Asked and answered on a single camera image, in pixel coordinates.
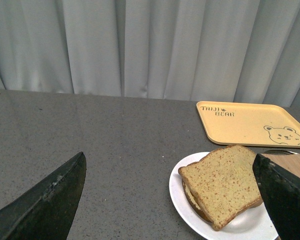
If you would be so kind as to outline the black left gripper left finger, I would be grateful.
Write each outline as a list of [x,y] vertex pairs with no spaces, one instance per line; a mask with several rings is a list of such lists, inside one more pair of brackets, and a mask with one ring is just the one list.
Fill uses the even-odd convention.
[[79,152],[0,210],[0,240],[65,240],[82,196],[87,171]]

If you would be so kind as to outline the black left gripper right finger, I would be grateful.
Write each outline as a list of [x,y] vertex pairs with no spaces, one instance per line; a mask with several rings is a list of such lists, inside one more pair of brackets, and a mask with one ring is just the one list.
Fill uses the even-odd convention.
[[282,240],[300,240],[300,178],[262,154],[252,165],[262,200]]

